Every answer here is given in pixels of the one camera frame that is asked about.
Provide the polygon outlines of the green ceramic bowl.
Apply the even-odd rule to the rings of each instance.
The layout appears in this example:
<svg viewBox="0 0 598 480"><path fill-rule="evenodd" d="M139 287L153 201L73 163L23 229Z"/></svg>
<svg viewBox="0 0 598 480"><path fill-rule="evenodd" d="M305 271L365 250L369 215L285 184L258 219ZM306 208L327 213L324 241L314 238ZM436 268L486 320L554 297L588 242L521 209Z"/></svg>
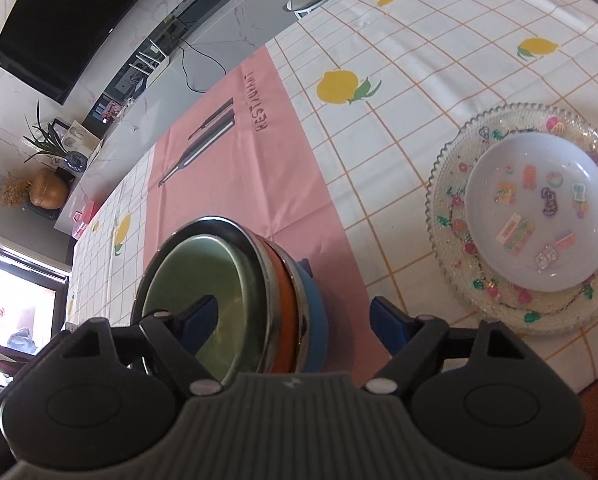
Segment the green ceramic bowl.
<svg viewBox="0 0 598 480"><path fill-rule="evenodd" d="M142 315L159 311L171 314L175 339L219 382L258 369L256 277L241 250L209 235L178 244L142 302Z"/></svg>

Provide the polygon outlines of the clear glass plate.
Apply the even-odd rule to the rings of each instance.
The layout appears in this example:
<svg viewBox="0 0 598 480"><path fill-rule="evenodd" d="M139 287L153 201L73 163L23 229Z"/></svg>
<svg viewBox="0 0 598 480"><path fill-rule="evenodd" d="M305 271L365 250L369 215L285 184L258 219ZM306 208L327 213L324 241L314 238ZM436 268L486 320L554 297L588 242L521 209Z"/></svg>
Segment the clear glass plate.
<svg viewBox="0 0 598 480"><path fill-rule="evenodd" d="M491 108L470 119L441 148L426 191L427 231L445 277L481 314L528 334L566 332L598 316L598 270L560 292L521 288L478 254L466 222L465 191L478 158L507 136L531 132L572 142L598 165L598 132L578 115L529 103Z"/></svg>

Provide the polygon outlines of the blue steel bowl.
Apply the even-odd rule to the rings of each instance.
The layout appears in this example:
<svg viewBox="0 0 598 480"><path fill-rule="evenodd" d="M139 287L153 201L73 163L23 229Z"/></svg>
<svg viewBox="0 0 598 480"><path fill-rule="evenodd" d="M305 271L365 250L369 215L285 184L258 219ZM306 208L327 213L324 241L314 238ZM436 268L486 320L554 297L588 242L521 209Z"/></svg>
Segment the blue steel bowl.
<svg viewBox="0 0 598 480"><path fill-rule="evenodd" d="M299 351L297 373L320 373L328 352L329 326L324 301L311 275L307 260L293 260L283 248L276 248L289 271L297 298L299 314Z"/></svg>

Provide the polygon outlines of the orange steel bowl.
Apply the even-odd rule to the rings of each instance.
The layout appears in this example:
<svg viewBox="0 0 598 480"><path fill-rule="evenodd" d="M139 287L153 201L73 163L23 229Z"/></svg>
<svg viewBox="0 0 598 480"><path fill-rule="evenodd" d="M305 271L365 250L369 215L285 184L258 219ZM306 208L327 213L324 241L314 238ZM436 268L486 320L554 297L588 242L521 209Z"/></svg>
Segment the orange steel bowl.
<svg viewBox="0 0 598 480"><path fill-rule="evenodd" d="M135 323L145 318L142 315L142 302L159 264L178 244L198 235L214 236L229 247L241 250L255 274L261 359L258 369L252 373L286 374L295 370L299 350L299 314L290 274L271 244L244 226L223 217L197 219L182 226L163 243L139 282L131 321Z"/></svg>

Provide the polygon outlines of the small white sticker plate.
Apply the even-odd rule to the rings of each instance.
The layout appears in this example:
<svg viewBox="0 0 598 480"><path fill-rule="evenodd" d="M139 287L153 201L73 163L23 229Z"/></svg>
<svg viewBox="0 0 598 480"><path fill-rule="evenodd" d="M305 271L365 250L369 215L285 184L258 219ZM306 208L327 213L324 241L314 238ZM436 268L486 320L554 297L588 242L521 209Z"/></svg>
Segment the small white sticker plate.
<svg viewBox="0 0 598 480"><path fill-rule="evenodd" d="M598 165L549 133L514 133L470 171L470 236L491 268L535 292L560 292L598 270Z"/></svg>

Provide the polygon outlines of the pink storage box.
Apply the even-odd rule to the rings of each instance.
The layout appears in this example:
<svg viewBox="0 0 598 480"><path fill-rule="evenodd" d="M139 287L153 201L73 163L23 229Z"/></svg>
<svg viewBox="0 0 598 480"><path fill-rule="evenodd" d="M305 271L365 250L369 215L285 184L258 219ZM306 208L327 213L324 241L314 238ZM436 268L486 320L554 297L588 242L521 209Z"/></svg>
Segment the pink storage box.
<svg viewBox="0 0 598 480"><path fill-rule="evenodd" d="M81 235L85 232L86 228L92 221L98 209L98 203L93 202L93 200L88 200L81 209L75 211L72 217L72 237L75 240L78 240L81 237Z"/></svg>

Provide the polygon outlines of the brown round vase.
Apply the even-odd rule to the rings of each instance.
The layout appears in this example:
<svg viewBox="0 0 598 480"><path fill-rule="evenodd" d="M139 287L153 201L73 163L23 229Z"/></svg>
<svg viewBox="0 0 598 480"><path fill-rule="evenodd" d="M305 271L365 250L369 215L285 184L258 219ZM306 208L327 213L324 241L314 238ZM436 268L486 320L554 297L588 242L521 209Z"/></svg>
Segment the brown round vase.
<svg viewBox="0 0 598 480"><path fill-rule="evenodd" d="M31 180L28 193L34 206L54 210L64 207L69 188L55 172L44 168L38 170Z"/></svg>

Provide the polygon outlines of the framed photo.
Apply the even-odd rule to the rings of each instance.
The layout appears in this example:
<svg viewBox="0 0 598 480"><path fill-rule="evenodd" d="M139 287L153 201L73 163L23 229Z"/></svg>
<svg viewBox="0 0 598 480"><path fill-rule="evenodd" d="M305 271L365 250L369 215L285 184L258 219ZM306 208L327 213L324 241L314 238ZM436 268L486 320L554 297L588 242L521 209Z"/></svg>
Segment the framed photo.
<svg viewBox="0 0 598 480"><path fill-rule="evenodd" d="M62 136L61 142L67 152L75 151L90 157L98 147L100 139L79 122L72 122Z"/></svg>

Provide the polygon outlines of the potted plant in blue vase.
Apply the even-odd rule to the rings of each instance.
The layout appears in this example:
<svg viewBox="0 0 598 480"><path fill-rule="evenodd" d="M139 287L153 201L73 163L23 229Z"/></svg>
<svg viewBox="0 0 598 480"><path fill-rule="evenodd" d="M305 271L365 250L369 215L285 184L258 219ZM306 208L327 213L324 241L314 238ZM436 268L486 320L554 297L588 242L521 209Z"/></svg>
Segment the potted plant in blue vase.
<svg viewBox="0 0 598 480"><path fill-rule="evenodd" d="M77 174L83 174L87 168L87 157L75 150L67 150L62 143L55 126L49 122L45 127L42 126L40 117L40 104L36 104L36 123L31 125L26 120L29 134L23 139L31 144L36 152L30 155L26 162L37 156L48 156L60 158L64 166Z"/></svg>

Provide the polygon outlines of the white wifi router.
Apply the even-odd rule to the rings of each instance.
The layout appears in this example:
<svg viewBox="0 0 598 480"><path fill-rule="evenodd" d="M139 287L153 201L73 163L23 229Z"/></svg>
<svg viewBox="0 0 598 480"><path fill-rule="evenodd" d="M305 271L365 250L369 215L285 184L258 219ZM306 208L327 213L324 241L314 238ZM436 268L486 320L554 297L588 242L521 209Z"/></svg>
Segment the white wifi router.
<svg viewBox="0 0 598 480"><path fill-rule="evenodd" d="M149 88L170 65L170 57L152 39L147 39L135 51L132 66L146 76Z"/></svg>

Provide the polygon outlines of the black wall television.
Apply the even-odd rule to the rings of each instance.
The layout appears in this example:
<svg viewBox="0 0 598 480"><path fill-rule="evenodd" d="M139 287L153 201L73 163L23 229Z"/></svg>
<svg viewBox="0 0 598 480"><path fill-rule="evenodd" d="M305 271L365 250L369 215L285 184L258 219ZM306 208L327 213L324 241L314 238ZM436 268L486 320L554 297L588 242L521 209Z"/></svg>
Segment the black wall television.
<svg viewBox="0 0 598 480"><path fill-rule="evenodd" d="M62 104L138 0L16 0L0 32L0 68Z"/></svg>

